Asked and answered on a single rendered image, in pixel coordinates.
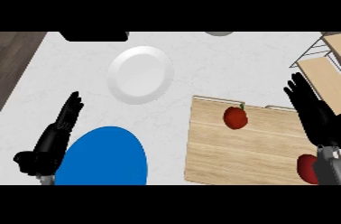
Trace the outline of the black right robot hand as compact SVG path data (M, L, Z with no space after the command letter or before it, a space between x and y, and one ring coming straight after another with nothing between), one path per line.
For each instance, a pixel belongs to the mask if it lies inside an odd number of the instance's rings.
M297 113L306 139L314 146L341 147L341 114L334 114L299 72L292 74L283 91Z

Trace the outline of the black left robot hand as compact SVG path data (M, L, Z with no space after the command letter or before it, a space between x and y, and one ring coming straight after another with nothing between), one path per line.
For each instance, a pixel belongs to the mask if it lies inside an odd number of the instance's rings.
M13 161L29 176L49 176L57 171L78 114L83 103L75 91L66 99L55 121L47 126L32 151L17 152Z

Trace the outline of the red tomato with stem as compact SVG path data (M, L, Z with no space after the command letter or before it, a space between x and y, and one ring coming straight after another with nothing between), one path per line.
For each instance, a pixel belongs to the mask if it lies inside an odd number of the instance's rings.
M241 105L238 105L237 107L228 107L225 109L222 120L225 126L233 130L237 130L246 126L247 117Z

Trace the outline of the wooden tray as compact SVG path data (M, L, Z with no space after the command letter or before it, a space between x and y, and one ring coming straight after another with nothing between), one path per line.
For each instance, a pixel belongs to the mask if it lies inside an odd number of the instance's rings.
M241 107L247 124L231 129L224 111ZM314 154L297 115L287 107L255 107L235 100L191 97L184 179L204 184L302 185L300 154Z

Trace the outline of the blue oval placemat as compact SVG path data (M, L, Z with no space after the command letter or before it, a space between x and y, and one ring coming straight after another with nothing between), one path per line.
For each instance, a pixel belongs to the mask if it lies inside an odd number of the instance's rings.
M147 161L134 134L117 126L88 131L66 150L55 185L145 185Z

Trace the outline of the red round fruit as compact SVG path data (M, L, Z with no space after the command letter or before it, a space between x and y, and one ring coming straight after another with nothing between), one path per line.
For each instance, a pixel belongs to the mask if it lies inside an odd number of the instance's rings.
M302 154L296 159L296 173L303 182L317 184L317 176L314 174L312 164L317 161L317 157L311 154Z

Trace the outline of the white round plate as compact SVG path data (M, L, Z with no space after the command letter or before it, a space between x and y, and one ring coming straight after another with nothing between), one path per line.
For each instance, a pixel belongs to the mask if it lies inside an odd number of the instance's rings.
M107 69L107 88L129 105L156 100L171 86L171 58L157 48L137 46L122 51Z

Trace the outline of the black appliance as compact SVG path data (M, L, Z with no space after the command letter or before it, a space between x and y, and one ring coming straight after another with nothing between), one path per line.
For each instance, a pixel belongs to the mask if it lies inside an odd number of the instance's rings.
M69 42L123 42L128 32L61 32L61 37Z

